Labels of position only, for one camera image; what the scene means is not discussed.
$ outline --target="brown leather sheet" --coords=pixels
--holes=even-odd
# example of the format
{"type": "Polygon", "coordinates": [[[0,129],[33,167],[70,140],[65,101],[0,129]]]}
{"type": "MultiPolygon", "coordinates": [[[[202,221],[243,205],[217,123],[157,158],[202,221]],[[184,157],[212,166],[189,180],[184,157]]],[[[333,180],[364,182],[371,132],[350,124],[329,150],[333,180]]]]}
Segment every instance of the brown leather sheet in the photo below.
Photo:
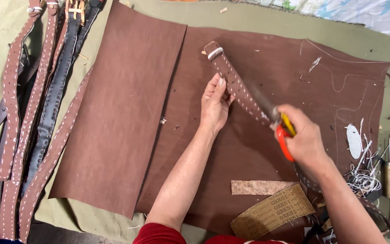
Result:
{"type": "MultiPolygon", "coordinates": [[[[301,108],[320,125],[326,152],[345,173],[351,157],[344,138],[349,123],[376,140],[389,62],[367,61],[312,42],[259,33],[188,27],[163,116],[154,155],[136,211],[149,213],[161,185],[199,125],[201,96],[215,74],[201,52],[217,41],[245,82],[255,82],[273,103],[301,108]],[[309,72],[313,62],[319,63],[309,72]]],[[[273,132],[233,103],[207,163],[185,223],[221,234],[233,232],[231,221],[263,197],[231,195],[231,180],[298,181],[273,132]]],[[[305,218],[268,233],[262,239],[302,240],[305,218]]]]}
{"type": "Polygon", "coordinates": [[[185,31],[113,1],[50,198],[132,218],[185,31]]]}

